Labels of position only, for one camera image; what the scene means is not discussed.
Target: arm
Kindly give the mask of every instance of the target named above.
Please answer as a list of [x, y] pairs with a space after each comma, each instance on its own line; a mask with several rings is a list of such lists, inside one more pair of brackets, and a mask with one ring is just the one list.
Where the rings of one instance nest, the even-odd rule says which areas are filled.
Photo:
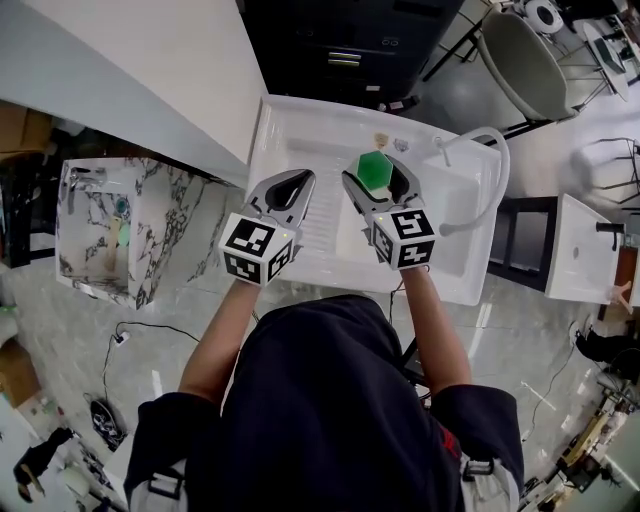
[[401, 271], [425, 381], [435, 396], [457, 384], [471, 384], [467, 353], [424, 267]]
[[236, 280], [189, 358], [178, 391], [222, 404], [260, 288]]

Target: white hose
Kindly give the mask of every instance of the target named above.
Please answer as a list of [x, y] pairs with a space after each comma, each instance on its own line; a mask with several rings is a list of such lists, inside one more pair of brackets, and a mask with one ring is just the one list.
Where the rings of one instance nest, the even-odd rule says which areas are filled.
[[484, 220], [484, 218], [491, 212], [498, 209], [498, 205], [502, 198], [504, 197], [504, 193], [507, 190], [507, 183], [509, 182], [509, 172], [511, 169], [511, 157], [509, 155], [509, 148], [507, 147], [507, 141], [504, 140], [502, 134], [496, 130], [495, 128], [489, 128], [488, 126], [477, 128], [476, 130], [472, 130], [469, 133], [465, 133], [464, 135], [460, 135], [455, 139], [451, 139], [450, 141], [444, 142], [441, 146], [443, 152], [446, 152], [451, 146], [457, 144], [459, 142], [467, 142], [471, 139], [475, 139], [480, 137], [481, 135], [488, 135], [496, 140], [498, 151], [500, 151], [500, 178], [498, 179], [498, 186], [496, 187], [493, 197], [484, 211], [478, 215], [475, 219], [470, 222], [466, 222], [464, 224], [447, 224], [443, 223], [440, 225], [440, 235], [448, 236], [452, 233], [467, 231], [471, 229], [475, 229], [480, 225], [480, 223]]

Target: person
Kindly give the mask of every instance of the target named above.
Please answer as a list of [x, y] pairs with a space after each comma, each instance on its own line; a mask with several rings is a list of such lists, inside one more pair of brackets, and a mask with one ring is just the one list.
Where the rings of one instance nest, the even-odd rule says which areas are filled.
[[589, 317], [584, 328], [578, 322], [569, 327], [572, 343], [587, 359], [609, 365], [607, 372], [638, 384], [640, 377], [640, 343], [632, 335], [600, 336]]
[[[344, 295], [276, 309], [240, 351], [260, 289], [236, 281], [178, 392], [139, 408], [124, 486], [130, 510], [166, 510], [166, 500], [180, 510], [469, 510], [461, 473], [475, 482], [481, 463], [503, 486], [480, 500], [507, 496], [515, 510], [524, 472], [515, 399], [471, 384], [427, 270], [402, 278], [429, 412], [373, 300]], [[487, 500], [483, 510], [509, 510]]]
[[45, 494], [38, 478], [44, 473], [53, 459], [58, 447], [73, 437], [73, 430], [57, 428], [44, 443], [29, 448], [13, 468], [13, 475], [18, 483], [18, 493], [24, 501], [32, 503], [29, 484], [33, 484], [38, 492]]

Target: sleeve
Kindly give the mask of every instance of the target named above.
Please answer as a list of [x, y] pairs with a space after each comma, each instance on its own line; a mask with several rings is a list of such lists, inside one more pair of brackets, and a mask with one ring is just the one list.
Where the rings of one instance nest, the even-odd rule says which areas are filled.
[[433, 398], [431, 414], [458, 438], [470, 458], [499, 458], [522, 491], [524, 461], [513, 396], [485, 386], [451, 386]]
[[138, 428], [124, 489], [127, 499], [156, 471], [187, 458], [194, 440], [215, 430], [219, 408], [188, 393], [168, 393], [138, 408]]

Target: buckle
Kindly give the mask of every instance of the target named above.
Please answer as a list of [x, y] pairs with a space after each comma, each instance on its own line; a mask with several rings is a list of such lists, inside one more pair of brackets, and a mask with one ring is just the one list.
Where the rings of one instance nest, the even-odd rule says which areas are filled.
[[490, 461], [467, 461], [467, 464], [462, 472], [462, 479], [465, 482], [473, 482], [473, 477], [477, 475], [492, 475], [495, 463]]
[[155, 472], [147, 482], [147, 490], [150, 493], [180, 501], [183, 483], [184, 477], [177, 471], [169, 469], [165, 473]]

